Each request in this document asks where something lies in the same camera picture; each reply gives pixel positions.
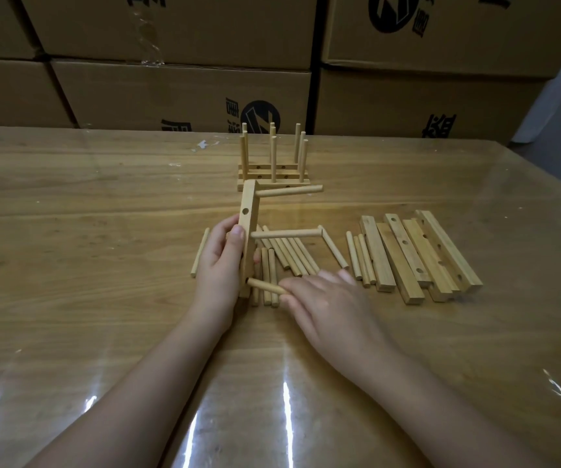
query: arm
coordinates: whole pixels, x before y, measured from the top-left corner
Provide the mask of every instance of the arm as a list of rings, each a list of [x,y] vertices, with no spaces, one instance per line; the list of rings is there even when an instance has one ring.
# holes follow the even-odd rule
[[[28,467],[157,465],[202,368],[232,322],[244,247],[237,221],[235,215],[211,232],[200,256],[194,303],[177,327]]]
[[[285,279],[281,300],[315,349],[369,394],[436,468],[549,466],[500,429],[382,330],[367,294],[346,271]]]

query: wooden table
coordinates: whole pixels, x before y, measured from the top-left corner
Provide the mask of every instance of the wooden table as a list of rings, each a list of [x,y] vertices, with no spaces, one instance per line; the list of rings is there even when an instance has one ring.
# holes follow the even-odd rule
[[[292,150],[280,137],[279,159]],[[561,183],[486,141],[323,136],[308,162],[325,192],[266,199],[261,223],[322,224],[348,257],[361,215],[431,210],[485,287],[421,307],[366,292],[407,352],[561,463]],[[24,464],[179,320],[204,228],[238,210],[237,164],[237,135],[0,128],[0,466]],[[428,464],[269,307],[237,319],[197,386],[164,465],[190,463]]]

